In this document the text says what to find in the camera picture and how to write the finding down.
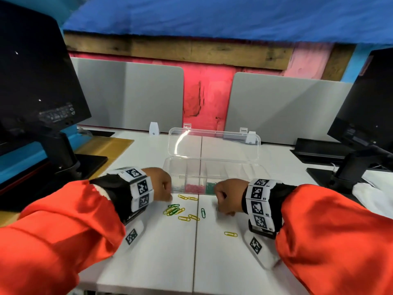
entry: computer monitor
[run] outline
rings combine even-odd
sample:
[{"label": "computer monitor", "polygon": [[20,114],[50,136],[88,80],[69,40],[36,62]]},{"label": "computer monitor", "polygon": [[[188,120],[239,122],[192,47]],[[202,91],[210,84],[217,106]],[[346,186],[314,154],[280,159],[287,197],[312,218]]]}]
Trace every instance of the computer monitor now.
[{"label": "computer monitor", "polygon": [[4,1],[0,102],[2,154],[38,141],[62,182],[86,179],[107,160],[75,156],[60,132],[91,114],[56,20]]},{"label": "computer monitor", "polygon": [[354,149],[336,174],[308,168],[319,185],[351,194],[372,163],[393,171],[393,48],[375,50],[361,70],[328,135]]}]

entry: clear plastic box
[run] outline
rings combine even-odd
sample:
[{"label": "clear plastic box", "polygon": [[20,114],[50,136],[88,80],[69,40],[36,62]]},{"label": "clear plastic box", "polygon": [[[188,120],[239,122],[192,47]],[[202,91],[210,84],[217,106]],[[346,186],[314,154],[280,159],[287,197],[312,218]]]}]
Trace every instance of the clear plastic box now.
[{"label": "clear plastic box", "polygon": [[260,146],[257,134],[172,128],[163,169],[171,175],[173,192],[213,194],[220,181],[256,177]]}]

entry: fist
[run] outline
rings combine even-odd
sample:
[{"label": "fist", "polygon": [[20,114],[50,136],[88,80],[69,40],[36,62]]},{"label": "fist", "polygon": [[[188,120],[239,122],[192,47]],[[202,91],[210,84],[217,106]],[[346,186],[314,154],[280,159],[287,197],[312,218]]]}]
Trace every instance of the fist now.
[{"label": "fist", "polygon": [[241,179],[228,179],[217,183],[214,193],[219,202],[219,212],[234,216],[236,212],[243,212],[242,197],[248,181]]},{"label": "fist", "polygon": [[154,189],[155,201],[172,201],[172,180],[170,175],[160,168],[145,168],[142,169],[151,179]]}]

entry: orange sleeve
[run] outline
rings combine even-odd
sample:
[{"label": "orange sleeve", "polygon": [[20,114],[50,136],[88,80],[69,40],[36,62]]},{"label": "orange sleeve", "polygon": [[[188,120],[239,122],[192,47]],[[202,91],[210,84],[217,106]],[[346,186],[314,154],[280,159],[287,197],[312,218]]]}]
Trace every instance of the orange sleeve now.
[{"label": "orange sleeve", "polygon": [[110,200],[87,180],[68,183],[0,228],[0,294],[67,294],[124,235]]},{"label": "orange sleeve", "polygon": [[278,254],[310,294],[393,294],[393,219],[315,185],[296,188],[281,212]]}]

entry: wooden beam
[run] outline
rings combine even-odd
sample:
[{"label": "wooden beam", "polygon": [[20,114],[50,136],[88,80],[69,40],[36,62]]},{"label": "wooden beam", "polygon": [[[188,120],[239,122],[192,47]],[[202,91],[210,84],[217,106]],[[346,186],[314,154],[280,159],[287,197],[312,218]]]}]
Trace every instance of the wooden beam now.
[{"label": "wooden beam", "polygon": [[285,70],[292,47],[176,37],[65,32],[69,51]]},{"label": "wooden beam", "polygon": [[334,44],[321,79],[340,81],[347,69],[355,47],[356,44]]}]

